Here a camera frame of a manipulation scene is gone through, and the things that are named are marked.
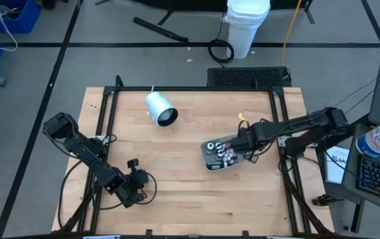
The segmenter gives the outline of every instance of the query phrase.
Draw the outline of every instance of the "black keyboard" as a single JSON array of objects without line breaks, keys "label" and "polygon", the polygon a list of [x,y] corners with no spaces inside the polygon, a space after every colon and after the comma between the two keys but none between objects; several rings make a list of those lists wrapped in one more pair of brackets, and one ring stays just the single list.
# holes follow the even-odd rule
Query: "black keyboard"
[{"label": "black keyboard", "polygon": [[255,86],[256,80],[259,87],[282,86],[282,70],[215,70],[211,76],[214,77],[214,86]]},{"label": "black keyboard", "polygon": [[367,157],[359,157],[357,176],[366,182],[357,181],[359,189],[380,196],[380,163],[372,161]]}]

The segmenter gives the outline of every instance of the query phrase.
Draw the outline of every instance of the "white bucket lid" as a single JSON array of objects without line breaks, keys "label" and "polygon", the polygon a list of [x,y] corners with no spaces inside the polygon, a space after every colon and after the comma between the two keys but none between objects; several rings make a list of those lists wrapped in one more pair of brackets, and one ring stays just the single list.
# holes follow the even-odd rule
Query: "white bucket lid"
[{"label": "white bucket lid", "polygon": [[270,0],[228,0],[227,6],[236,15],[255,17],[268,13]]}]

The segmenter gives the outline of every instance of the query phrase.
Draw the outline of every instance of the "concrete floor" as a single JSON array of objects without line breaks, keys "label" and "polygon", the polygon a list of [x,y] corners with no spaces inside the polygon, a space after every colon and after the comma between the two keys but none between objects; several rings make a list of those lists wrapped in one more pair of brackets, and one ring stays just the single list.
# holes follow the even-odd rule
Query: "concrete floor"
[{"label": "concrete floor", "polygon": [[[368,0],[380,27],[380,0]],[[44,93],[52,94],[44,120],[59,111],[77,118],[84,90],[88,86],[112,85],[119,74],[127,86],[205,86],[207,69],[220,67],[204,47],[182,48],[67,48],[58,75],[52,75],[61,43],[72,18],[76,0],[58,2],[52,11],[42,10],[31,34],[15,35],[18,42],[52,42],[4,52],[0,76],[7,79],[0,88],[0,215],[21,162]],[[380,43],[360,0],[315,0],[311,12],[316,24],[298,15],[289,42],[297,43]],[[156,23],[165,11],[126,0],[112,0],[100,6],[84,1],[70,42],[173,42],[132,22],[137,16]],[[283,42],[293,11],[272,11],[258,30],[255,42]],[[164,28],[188,37],[192,42],[208,42],[218,33],[219,13],[174,13]],[[227,36],[224,25],[223,39]],[[0,42],[11,42],[0,34]],[[288,48],[285,66],[292,73],[293,86],[301,87],[309,112],[336,102],[377,76],[380,47],[377,48]],[[227,67],[278,66],[280,48],[252,48],[246,59]],[[373,89],[373,84],[339,107],[346,110]],[[354,121],[368,112],[372,97],[348,114]],[[4,237],[49,233],[65,174],[66,156],[55,150],[39,133],[23,183],[8,220]],[[336,232],[350,236],[380,238],[380,208],[367,203],[361,232],[343,229],[351,222],[354,204],[348,201],[331,206]]]}]

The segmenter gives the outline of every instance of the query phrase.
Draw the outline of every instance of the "black cord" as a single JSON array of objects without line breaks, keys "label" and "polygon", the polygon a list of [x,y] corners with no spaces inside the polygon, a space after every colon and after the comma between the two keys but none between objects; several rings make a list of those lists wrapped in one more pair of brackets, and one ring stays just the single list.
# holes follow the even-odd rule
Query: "black cord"
[{"label": "black cord", "polygon": [[288,173],[290,172],[292,169],[293,169],[293,166],[294,164],[291,165],[291,167],[289,169],[287,169],[287,171],[283,171],[283,169],[281,168],[281,160],[278,162],[278,170],[281,172],[281,173]]},{"label": "black cord", "polygon": [[64,149],[62,149],[60,146],[57,145],[57,143],[61,143],[53,138],[51,138],[51,136],[47,135],[48,139],[50,140],[50,142],[60,151],[62,152],[63,154],[65,154],[66,156],[68,157],[72,157],[74,159],[78,159],[78,160],[81,160],[79,157],[76,157],[75,155],[71,155],[69,152],[66,152]]},{"label": "black cord", "polygon": [[[153,197],[149,201],[147,201],[147,202],[136,202],[135,203],[135,204],[138,204],[138,205],[149,204],[150,202],[152,202],[155,199],[156,194],[157,194],[157,181],[156,181],[156,179],[153,177],[152,174],[150,174],[150,173],[148,173],[146,171],[144,171],[144,173],[146,173],[149,177],[151,177],[153,179],[153,182],[155,182],[155,193],[154,193]],[[147,194],[145,193],[145,191],[143,189],[141,189],[141,192],[144,194],[144,198],[146,199],[147,198]],[[95,195],[95,192],[94,192],[94,187],[93,187],[93,199],[92,199],[92,201],[93,201],[93,207],[95,208],[95,205],[94,205],[94,195]],[[105,207],[105,208],[99,207],[98,210],[111,210],[111,209],[117,208],[118,206],[121,206],[122,204],[123,203],[121,202],[121,203],[116,204],[114,206],[108,206],[108,207]]]},{"label": "black cord", "polygon": [[147,204],[149,204],[150,202],[152,202],[155,199],[156,194],[157,194],[157,181],[156,181],[156,179],[150,173],[148,173],[146,171],[144,171],[144,173],[146,173],[148,176],[150,176],[153,179],[153,182],[155,182],[155,193],[154,193],[153,197],[149,201],[147,201],[147,202],[137,202],[136,204],[138,204],[138,205],[147,205]]},{"label": "black cord", "polygon": [[344,112],[344,114],[349,113],[351,110],[353,110],[358,104],[360,104],[362,101],[364,101],[371,93],[374,91],[370,91],[365,97],[362,98],[362,100],[358,101],[354,106],[352,106],[348,111]]},{"label": "black cord", "polygon": [[301,158],[302,158],[302,159],[309,160],[309,161],[312,161],[312,162],[316,163],[318,166],[320,165],[316,160],[310,159],[310,158],[308,158],[308,157],[302,156]]},{"label": "black cord", "polygon": [[66,173],[66,176],[64,176],[64,179],[63,179],[63,182],[62,182],[62,186],[60,187],[60,199],[58,200],[58,208],[57,208],[57,221],[58,221],[58,225],[60,226],[60,228],[63,227],[62,225],[62,219],[61,219],[61,212],[62,212],[62,201],[63,201],[63,189],[64,189],[64,185],[66,184],[66,180],[68,179],[70,173],[80,164],[82,163],[82,161],[78,161],[75,165],[73,165],[73,167],[71,167],[69,169],[69,171]]},{"label": "black cord", "polygon": [[346,96],[346,98],[344,98],[343,100],[340,100],[334,107],[338,106],[340,103],[344,102],[345,100],[347,100],[350,96],[356,94],[358,91],[364,89],[365,87],[369,86],[372,82],[374,82],[376,80],[376,78],[372,81],[370,81],[368,84],[362,86],[361,88],[357,89],[355,92],[349,94],[348,96]]},{"label": "black cord", "polygon": [[[70,153],[66,152],[64,149],[62,149],[60,146],[57,145],[57,143],[62,144],[62,142],[53,139],[51,136],[49,136],[49,135],[46,134],[46,133],[44,133],[44,134],[48,137],[48,139],[50,140],[50,142],[51,142],[51,143],[52,143],[52,144],[53,144],[53,145],[54,145],[54,146],[55,146],[60,152],[62,152],[63,154],[65,154],[65,155],[68,156],[68,157],[72,157],[72,158],[74,158],[74,159],[79,160],[79,161],[78,161],[73,167],[71,167],[71,168],[69,169],[69,171],[66,173],[66,175],[65,175],[64,178],[63,178],[62,186],[60,187],[60,198],[59,198],[59,200],[58,200],[58,208],[57,208],[57,221],[58,221],[58,225],[60,226],[60,228],[62,228],[63,225],[62,225],[62,221],[61,221],[61,215],[60,215],[60,213],[61,213],[61,208],[62,208],[64,186],[65,186],[65,184],[66,184],[66,180],[67,180],[67,178],[69,177],[70,173],[71,173],[71,172],[72,172],[72,171],[73,171],[73,170],[74,170],[74,169],[75,169],[80,163],[82,163],[82,161],[81,161],[82,159],[79,158],[79,157],[76,157],[75,155],[71,155]],[[114,134],[110,134],[110,136],[114,136],[115,139],[111,139],[107,144],[113,143],[114,141],[117,140],[117,136],[116,136],[116,135],[114,135]],[[94,205],[94,185],[93,185],[93,205]]]},{"label": "black cord", "polygon": [[238,136],[238,137],[240,137],[240,128],[241,128],[241,125],[242,125],[244,122],[247,124],[247,129],[250,127],[250,123],[249,123],[247,120],[241,120],[241,121],[238,123],[238,128],[237,128],[237,136]]},{"label": "black cord", "polygon": [[[224,41],[224,40],[221,40],[219,39],[220,35],[221,35],[221,32],[222,32],[222,25],[223,25],[223,16],[225,16],[225,11],[222,12],[222,18],[221,18],[221,25],[219,27],[219,32],[218,32],[218,36],[214,39],[214,40],[211,40],[210,41],[210,46],[208,46],[208,52],[209,52],[209,55],[217,62],[219,63],[222,68],[225,68],[225,66],[222,64],[222,63],[230,63],[232,62],[232,60],[234,60],[234,48],[231,46],[231,44],[229,44],[228,42]],[[216,57],[213,52],[212,52],[212,47],[213,46],[224,46],[224,47],[228,47],[229,51],[231,52],[231,56],[226,58],[226,59],[221,59],[221,58],[218,58]]]},{"label": "black cord", "polygon": [[373,189],[375,192],[379,193],[380,194],[380,191],[376,189],[376,186],[372,185],[371,183],[368,183],[367,181],[363,180],[363,179],[360,179],[355,173],[351,172],[350,170],[346,169],[345,167],[341,166],[340,164],[338,164],[327,152],[327,149],[322,146],[324,148],[324,152],[325,154],[341,169],[343,169],[344,172],[347,172],[349,173],[350,175],[354,176],[355,179],[361,183],[365,183],[368,187],[371,187],[371,189]]}]

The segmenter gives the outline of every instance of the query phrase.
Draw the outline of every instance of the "wooden tabletop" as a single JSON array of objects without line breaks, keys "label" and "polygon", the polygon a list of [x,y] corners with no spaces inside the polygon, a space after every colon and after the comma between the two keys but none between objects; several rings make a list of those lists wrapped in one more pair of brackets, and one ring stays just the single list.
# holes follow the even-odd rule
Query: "wooden tabletop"
[{"label": "wooden tabletop", "polygon": [[[87,88],[79,118],[80,131],[93,135],[97,125],[103,88]],[[258,160],[209,172],[200,144],[237,132],[238,113],[251,123],[273,120],[266,92],[162,92],[179,112],[169,127],[159,127],[147,115],[145,97],[149,92],[120,92],[107,162],[129,173],[126,162],[138,158],[139,168],[153,174],[158,193],[148,205],[119,207],[99,213],[98,234],[144,234],[152,229],[162,235],[291,235],[283,178],[277,168],[277,144]],[[290,118],[306,114],[300,88],[285,88]],[[279,100],[276,98],[278,111]],[[305,156],[315,159],[313,149]],[[70,159],[68,169],[77,161]],[[317,164],[300,159],[300,174],[306,202],[324,225],[334,231],[330,209],[313,206],[311,199],[324,194]],[[62,218],[65,222],[82,200],[88,168],[81,164],[69,176],[64,189]],[[154,184],[145,186],[153,195]],[[119,201],[103,192],[101,206]],[[298,229],[303,231],[297,202]],[[89,228],[88,213],[86,228]],[[58,229],[54,220],[53,230]]]}]

